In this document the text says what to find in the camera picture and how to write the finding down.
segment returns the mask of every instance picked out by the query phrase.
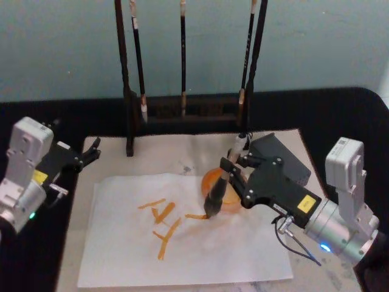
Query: orange bowl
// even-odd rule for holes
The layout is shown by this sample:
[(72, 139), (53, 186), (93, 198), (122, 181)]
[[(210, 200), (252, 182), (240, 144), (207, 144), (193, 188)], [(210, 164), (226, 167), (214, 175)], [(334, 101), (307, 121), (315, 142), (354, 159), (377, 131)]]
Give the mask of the orange bowl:
[[(216, 181), (221, 176), (223, 170), (221, 168), (211, 169), (207, 172), (201, 181), (201, 193), (204, 198), (207, 197), (209, 191), (215, 185)], [(241, 208), (241, 199), (235, 192), (230, 183), (227, 184), (221, 211), (235, 213)]]

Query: white paper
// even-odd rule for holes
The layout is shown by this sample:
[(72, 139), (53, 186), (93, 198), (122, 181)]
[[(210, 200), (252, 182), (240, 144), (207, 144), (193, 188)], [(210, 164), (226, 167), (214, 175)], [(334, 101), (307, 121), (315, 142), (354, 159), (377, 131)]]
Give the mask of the white paper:
[[(172, 174), (116, 176), (95, 185), (79, 288), (193, 285), (256, 282), (292, 278), (287, 251), (279, 244), (271, 221), (278, 214), (267, 206), (204, 215), (200, 176)], [(155, 223), (152, 207), (139, 206), (165, 199), (153, 208), (160, 215), (171, 202), (172, 212)], [(162, 240), (176, 220), (164, 254)]]

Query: blue led light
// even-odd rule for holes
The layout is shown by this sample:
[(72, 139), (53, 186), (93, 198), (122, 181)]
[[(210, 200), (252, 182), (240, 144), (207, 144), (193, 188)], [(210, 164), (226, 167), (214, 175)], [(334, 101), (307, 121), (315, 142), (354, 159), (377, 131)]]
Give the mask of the blue led light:
[(321, 244), (320, 247), (322, 248), (322, 250), (326, 251), (326, 252), (331, 252), (331, 248), (329, 248), (328, 246), (326, 246), (325, 244)]

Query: teal wall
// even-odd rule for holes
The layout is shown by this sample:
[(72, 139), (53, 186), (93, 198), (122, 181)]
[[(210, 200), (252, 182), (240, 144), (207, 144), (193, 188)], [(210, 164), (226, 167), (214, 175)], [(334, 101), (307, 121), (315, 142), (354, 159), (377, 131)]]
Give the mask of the teal wall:
[[(128, 1), (122, 5), (139, 93)], [(180, 94), (179, 0), (137, 6), (146, 93)], [(238, 92), (249, 11), (249, 0), (187, 0), (189, 94)], [(255, 90), (377, 91), (389, 59), (388, 16), (386, 0), (269, 0)], [(113, 0), (0, 0), (0, 101), (121, 95)]]

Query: yellow label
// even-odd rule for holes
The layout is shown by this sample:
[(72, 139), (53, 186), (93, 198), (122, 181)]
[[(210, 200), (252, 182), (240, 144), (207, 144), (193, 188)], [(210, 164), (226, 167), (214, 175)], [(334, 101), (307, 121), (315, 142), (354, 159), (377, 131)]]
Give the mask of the yellow label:
[(304, 213), (308, 213), (311, 210), (312, 206), (316, 203), (316, 200), (313, 199), (310, 195), (306, 195), (303, 200), (298, 204), (298, 208)]
[(40, 186), (42, 186), (43, 182), (46, 180), (48, 177), (47, 174), (40, 172), (39, 170), (34, 171), (34, 176), (33, 179), (36, 181)]

